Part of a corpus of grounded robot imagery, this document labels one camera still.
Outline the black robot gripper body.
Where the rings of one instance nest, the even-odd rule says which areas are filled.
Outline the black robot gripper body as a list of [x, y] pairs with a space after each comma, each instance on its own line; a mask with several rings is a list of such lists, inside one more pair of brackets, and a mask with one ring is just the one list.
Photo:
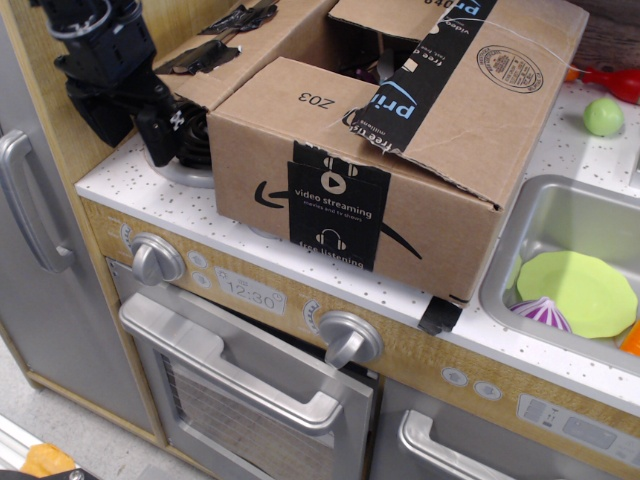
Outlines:
[[139, 1], [32, 1], [66, 53], [54, 65], [73, 104], [87, 108], [169, 108], [171, 94], [153, 71], [156, 46]]

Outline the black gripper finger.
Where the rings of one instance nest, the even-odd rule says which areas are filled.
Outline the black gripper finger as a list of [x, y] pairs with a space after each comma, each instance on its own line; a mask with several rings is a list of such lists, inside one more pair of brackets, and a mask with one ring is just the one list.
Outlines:
[[109, 146], [116, 147], [134, 128], [137, 100], [131, 93], [86, 82], [67, 82], [66, 91], [85, 122]]
[[135, 117], [139, 133], [156, 167], [166, 166], [178, 153], [186, 119], [172, 95], [145, 104]]

